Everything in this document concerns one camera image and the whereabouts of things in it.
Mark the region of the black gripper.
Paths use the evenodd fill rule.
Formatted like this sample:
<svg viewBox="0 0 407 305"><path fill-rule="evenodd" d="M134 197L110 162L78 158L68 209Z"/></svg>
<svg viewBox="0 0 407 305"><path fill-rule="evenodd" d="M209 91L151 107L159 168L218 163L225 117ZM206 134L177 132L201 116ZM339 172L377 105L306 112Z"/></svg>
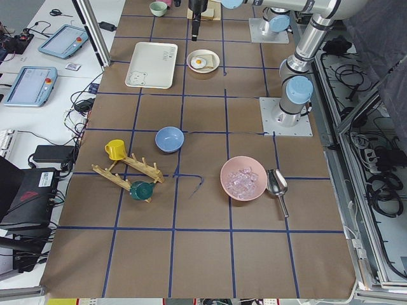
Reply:
<svg viewBox="0 0 407 305"><path fill-rule="evenodd" d="M193 13L203 13L207 10L208 0L189 0L188 8ZM197 41L200 28L200 21L194 19L191 21L191 40Z"/></svg>

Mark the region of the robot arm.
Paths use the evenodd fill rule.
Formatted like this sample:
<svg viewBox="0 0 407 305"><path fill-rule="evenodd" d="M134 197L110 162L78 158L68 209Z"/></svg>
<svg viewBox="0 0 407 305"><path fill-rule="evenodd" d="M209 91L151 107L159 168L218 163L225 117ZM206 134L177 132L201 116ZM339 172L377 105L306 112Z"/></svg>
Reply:
<svg viewBox="0 0 407 305"><path fill-rule="evenodd" d="M309 71L316 51L335 20L355 15L366 1L248 1L253 6L267 6L285 10L308 12L312 17L298 43L295 52L280 65L282 97L272 109L272 118L281 126L295 126L300 112L310 100L313 84L304 75Z"/></svg>
<svg viewBox="0 0 407 305"><path fill-rule="evenodd" d="M202 15L208 8L208 1L188 1L191 11L191 40L197 41ZM249 19L252 43L288 44L287 31L290 26L289 10L265 7L261 18Z"/></svg>

